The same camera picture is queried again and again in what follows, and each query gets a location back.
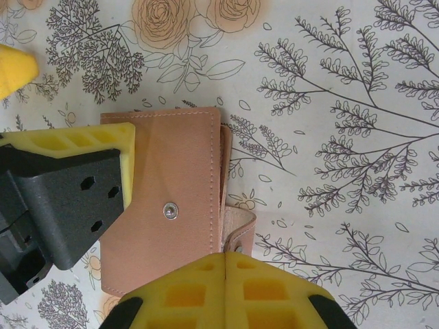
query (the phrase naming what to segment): white patterned surface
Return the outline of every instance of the white patterned surface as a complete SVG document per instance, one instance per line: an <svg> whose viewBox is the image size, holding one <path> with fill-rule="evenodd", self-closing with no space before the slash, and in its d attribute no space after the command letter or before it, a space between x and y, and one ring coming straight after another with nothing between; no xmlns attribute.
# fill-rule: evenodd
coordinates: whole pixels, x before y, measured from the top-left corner
<svg viewBox="0 0 439 329"><path fill-rule="evenodd" d="M361 328L439 328L437 0L8 5L0 42L42 74L3 100L2 130L221 107L254 256L323 284ZM96 329L117 301L99 280L97 244L3 305L0 328Z"/></svg>

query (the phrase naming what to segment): rectangular hole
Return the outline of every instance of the rectangular hole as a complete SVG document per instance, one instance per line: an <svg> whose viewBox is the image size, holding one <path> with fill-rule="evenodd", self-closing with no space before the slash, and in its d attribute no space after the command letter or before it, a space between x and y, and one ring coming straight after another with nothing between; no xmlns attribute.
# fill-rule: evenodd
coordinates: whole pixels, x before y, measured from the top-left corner
<svg viewBox="0 0 439 329"><path fill-rule="evenodd" d="M245 300L286 300L287 291L280 280L250 279L244 282Z"/></svg>
<svg viewBox="0 0 439 329"><path fill-rule="evenodd" d="M95 137L99 142L101 143L113 143L116 141L116 138L110 134L109 132L106 132L104 130L95 130L90 132L90 135Z"/></svg>
<svg viewBox="0 0 439 329"><path fill-rule="evenodd" d="M300 329L293 310L247 310L248 329Z"/></svg>
<svg viewBox="0 0 439 329"><path fill-rule="evenodd" d="M78 147L84 147L84 146L91 146L93 143L85 137L83 134L66 134L66 137L76 146Z"/></svg>
<svg viewBox="0 0 439 329"><path fill-rule="evenodd" d="M196 329L196 319L156 319L149 320L147 329Z"/></svg>
<svg viewBox="0 0 439 329"><path fill-rule="evenodd" d="M206 286L203 284L177 284L166 292L165 306L191 307L203 306L206 296Z"/></svg>
<svg viewBox="0 0 439 329"><path fill-rule="evenodd" d="M31 137L31 141L42 149L61 151L68 149L67 145L54 134L38 133Z"/></svg>

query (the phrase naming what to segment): pink leather wallet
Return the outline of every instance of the pink leather wallet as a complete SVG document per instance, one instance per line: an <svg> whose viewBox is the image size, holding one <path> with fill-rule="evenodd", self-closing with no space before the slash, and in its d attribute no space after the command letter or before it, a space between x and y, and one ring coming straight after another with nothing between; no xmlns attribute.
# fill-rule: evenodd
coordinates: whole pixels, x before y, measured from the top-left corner
<svg viewBox="0 0 439 329"><path fill-rule="evenodd" d="M251 255L256 216L225 205L232 134L217 108L102 114L136 126L132 202L101 237L117 296L207 254Z"/></svg>

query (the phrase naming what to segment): yellow foam block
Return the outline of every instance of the yellow foam block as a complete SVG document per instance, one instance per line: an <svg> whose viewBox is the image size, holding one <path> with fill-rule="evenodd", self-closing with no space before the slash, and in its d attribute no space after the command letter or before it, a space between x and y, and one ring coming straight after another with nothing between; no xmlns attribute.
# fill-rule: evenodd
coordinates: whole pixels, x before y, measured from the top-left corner
<svg viewBox="0 0 439 329"><path fill-rule="evenodd" d="M237 252L226 253L226 328L327 329L308 297L322 287Z"/></svg>
<svg viewBox="0 0 439 329"><path fill-rule="evenodd" d="M143 300L130 328L224 328L224 273L224 254L212 254L125 295Z"/></svg>
<svg viewBox="0 0 439 329"><path fill-rule="evenodd" d="M130 329L327 329L308 297L322 287L237 252L211 254L125 296Z"/></svg>
<svg viewBox="0 0 439 329"><path fill-rule="evenodd" d="M134 175L135 127L131 123L113 123L63 129L1 133L0 147L14 148L51 158L66 158L105 149L121 152L121 180L125 208L132 197Z"/></svg>
<svg viewBox="0 0 439 329"><path fill-rule="evenodd" d="M31 82L38 76L35 57L0 45L0 99Z"/></svg>

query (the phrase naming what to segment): rose illustration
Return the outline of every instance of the rose illustration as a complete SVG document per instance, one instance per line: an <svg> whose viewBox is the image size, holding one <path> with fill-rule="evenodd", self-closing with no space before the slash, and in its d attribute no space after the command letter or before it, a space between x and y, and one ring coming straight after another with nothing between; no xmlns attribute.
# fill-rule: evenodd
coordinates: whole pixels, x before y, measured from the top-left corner
<svg viewBox="0 0 439 329"><path fill-rule="evenodd" d="M28 10L34 10L41 6L43 0L18 0L18 2L23 5Z"/></svg>
<svg viewBox="0 0 439 329"><path fill-rule="evenodd" d="M212 27L232 33L254 23L261 0L195 0L195 6Z"/></svg>
<svg viewBox="0 0 439 329"><path fill-rule="evenodd" d="M192 11L190 0L135 0L132 17L139 45L157 49L175 45L187 35Z"/></svg>

